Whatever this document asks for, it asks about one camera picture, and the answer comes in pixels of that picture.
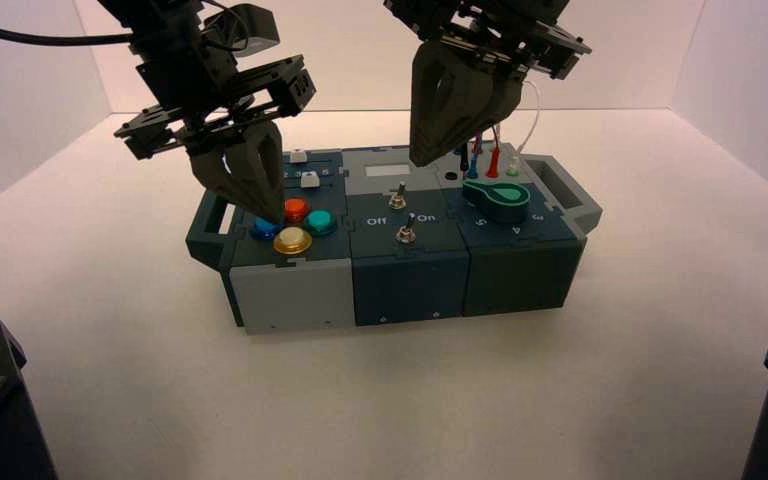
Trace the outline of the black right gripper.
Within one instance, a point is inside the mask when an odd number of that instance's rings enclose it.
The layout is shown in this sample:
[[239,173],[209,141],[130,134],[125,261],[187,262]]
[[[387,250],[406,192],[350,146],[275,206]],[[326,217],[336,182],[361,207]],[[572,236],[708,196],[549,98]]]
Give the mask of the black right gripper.
[[[508,118],[522,98],[524,74],[563,80],[592,53],[559,24],[566,1],[385,1],[384,7],[423,44],[412,63],[410,160],[431,164],[473,135]],[[507,77],[485,63],[522,71]]]

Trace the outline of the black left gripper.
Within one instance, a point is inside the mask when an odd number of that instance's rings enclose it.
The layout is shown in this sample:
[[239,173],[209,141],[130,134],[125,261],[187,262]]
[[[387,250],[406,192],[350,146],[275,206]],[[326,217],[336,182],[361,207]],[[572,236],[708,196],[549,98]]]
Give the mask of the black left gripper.
[[185,147],[199,183],[265,220],[282,216],[282,136],[271,120],[296,116],[316,93],[304,57],[239,70],[209,31],[137,67],[157,103],[114,133],[138,159]]

